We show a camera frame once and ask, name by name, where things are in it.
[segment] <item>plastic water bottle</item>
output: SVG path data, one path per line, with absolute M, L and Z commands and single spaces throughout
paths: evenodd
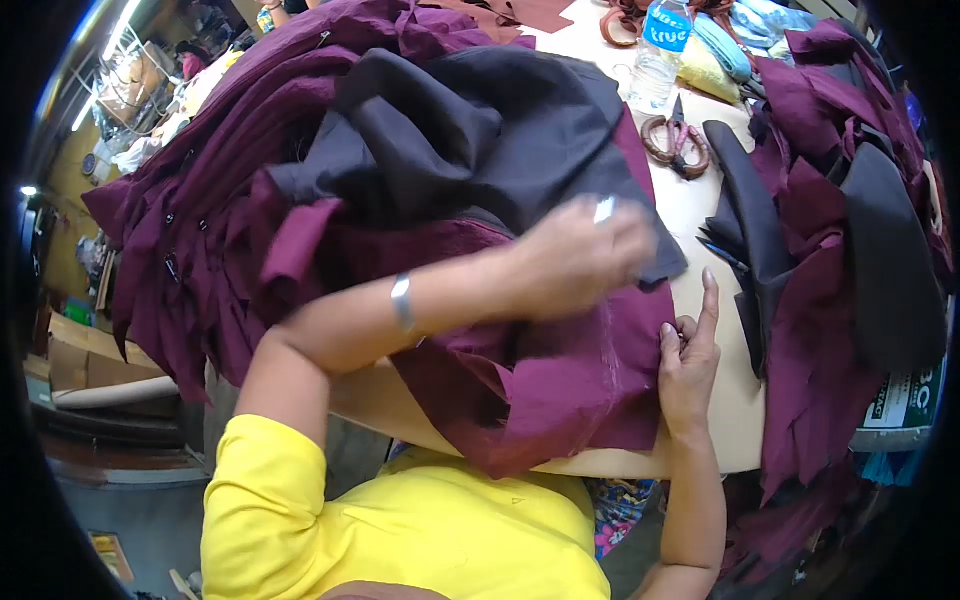
M 689 0 L 657 0 L 643 22 L 636 41 L 636 62 L 627 91 L 627 104 L 647 114 L 656 114 L 670 97 L 677 81 L 680 59 L 693 29 Z

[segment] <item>ring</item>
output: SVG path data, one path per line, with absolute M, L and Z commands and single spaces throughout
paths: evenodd
M 613 216 L 616 207 L 616 196 L 608 196 L 597 203 L 597 211 L 593 213 L 593 224 L 600 225 Z

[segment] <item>scissors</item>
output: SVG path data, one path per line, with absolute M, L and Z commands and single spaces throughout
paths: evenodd
M 665 150 L 653 138 L 654 130 L 660 127 L 666 128 L 667 147 Z M 668 119 L 659 115 L 647 120 L 640 128 L 640 137 L 643 139 L 643 146 L 654 160 L 669 166 L 685 180 L 697 179 L 710 166 L 710 152 L 707 149 L 707 143 L 704 142 L 704 138 L 697 130 L 686 124 L 684 105 L 680 101 L 680 96 L 677 97 L 677 104 L 673 107 L 673 116 Z M 700 155 L 699 162 L 693 164 L 687 162 L 684 156 L 684 144 L 688 138 L 693 142 L 694 148 Z

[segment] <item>woman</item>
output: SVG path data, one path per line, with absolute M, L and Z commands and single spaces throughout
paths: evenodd
M 189 82 L 213 62 L 213 58 L 200 46 L 182 41 L 174 49 L 174 57 L 183 65 L 183 80 Z
M 295 14 L 316 9 L 322 0 L 256 0 L 264 5 L 256 16 L 256 24 L 268 34 L 290 20 Z
M 422 336 L 480 322 L 549 320 L 632 284 L 655 254 L 638 204 L 581 197 L 509 247 L 447 260 L 305 305 L 261 340 L 204 498 L 204 598 L 610 598 L 593 510 L 577 477 L 493 481 L 412 448 L 324 502 L 333 378 Z M 707 428 L 719 352 L 717 285 L 697 323 L 661 332 L 660 404 L 671 438 L 660 563 L 633 596 L 701 600 L 723 557 L 726 508 Z

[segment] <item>bottle label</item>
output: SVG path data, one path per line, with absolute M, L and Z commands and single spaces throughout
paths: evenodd
M 661 50 L 683 52 L 693 24 L 657 4 L 647 13 L 643 38 Z

